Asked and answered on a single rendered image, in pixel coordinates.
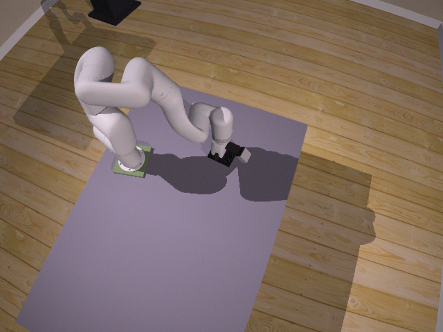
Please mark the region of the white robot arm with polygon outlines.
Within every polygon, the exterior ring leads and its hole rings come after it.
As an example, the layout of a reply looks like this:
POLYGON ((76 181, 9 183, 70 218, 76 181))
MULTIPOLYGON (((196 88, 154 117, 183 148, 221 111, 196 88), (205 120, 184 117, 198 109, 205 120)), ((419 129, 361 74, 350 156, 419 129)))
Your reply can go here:
POLYGON ((135 172, 140 169, 145 162, 145 153, 136 146, 131 120, 119 108, 139 109, 148 105, 150 99, 162 108, 171 128, 186 140, 206 141, 211 124, 213 140, 228 142, 225 149, 236 154, 242 163, 248 162, 251 153, 246 147, 229 142, 233 135, 230 109, 194 102, 187 117, 179 85, 147 59, 135 57, 130 60, 122 83, 111 83, 114 70, 115 62, 110 51, 101 46, 93 47, 78 61, 74 87, 93 125, 95 137, 118 159, 123 170, 135 172))

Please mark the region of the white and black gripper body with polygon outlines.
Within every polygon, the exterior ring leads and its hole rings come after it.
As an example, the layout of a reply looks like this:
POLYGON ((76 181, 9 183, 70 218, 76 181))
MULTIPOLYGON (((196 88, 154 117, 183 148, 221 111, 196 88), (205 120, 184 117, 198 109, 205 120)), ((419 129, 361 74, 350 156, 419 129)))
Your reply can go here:
POLYGON ((228 142, 218 143, 213 140, 212 145, 211 145, 211 154, 215 155, 216 153, 218 153, 219 157, 222 158, 226 152, 225 147, 227 146, 227 144, 228 144, 228 142))

